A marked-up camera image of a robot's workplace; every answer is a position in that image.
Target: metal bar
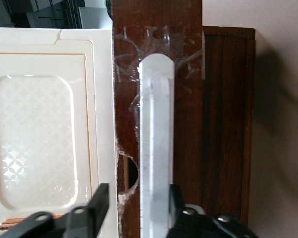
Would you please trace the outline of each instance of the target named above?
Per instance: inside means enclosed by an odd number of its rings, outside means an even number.
[[[139,70],[140,234],[164,238],[169,228],[174,63],[163,54],[152,54],[141,61]]]

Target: rectangular recessed panel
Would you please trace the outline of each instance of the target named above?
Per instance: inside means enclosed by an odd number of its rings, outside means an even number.
[[[0,54],[5,219],[38,210],[63,214],[90,199],[85,71],[84,54]]]
[[[0,78],[0,199],[5,206],[55,207],[76,200],[72,102],[62,78]]]

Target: wooden cabinet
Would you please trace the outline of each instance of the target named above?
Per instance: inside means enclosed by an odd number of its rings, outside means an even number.
[[[139,181],[123,191],[133,175],[122,184],[121,174],[128,171],[127,158],[139,164],[137,67],[152,53],[176,61],[174,183],[186,203],[202,206],[208,215],[229,212],[247,222],[255,31],[204,27],[203,47],[201,12],[200,0],[113,1],[122,238],[140,235]]]
[[[180,185],[186,203],[202,206],[209,216],[226,212],[247,223],[255,30],[203,31],[202,119],[196,122],[201,131],[192,137],[175,126],[174,183]],[[185,156],[178,137],[187,143],[198,140],[197,155]]]

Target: circular hole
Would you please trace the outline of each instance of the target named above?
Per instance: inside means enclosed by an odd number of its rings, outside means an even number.
[[[117,190],[125,192],[135,185],[138,179],[138,168],[135,162],[128,156],[118,156],[117,166]]]
[[[81,213],[83,213],[84,211],[85,211],[84,208],[79,207],[79,208],[77,208],[77,209],[74,211],[74,213],[75,213],[75,214],[81,214]]]
[[[42,215],[38,216],[37,218],[35,218],[35,220],[36,221],[43,221],[43,220],[45,220],[47,218],[48,218],[47,215],[42,214]]]

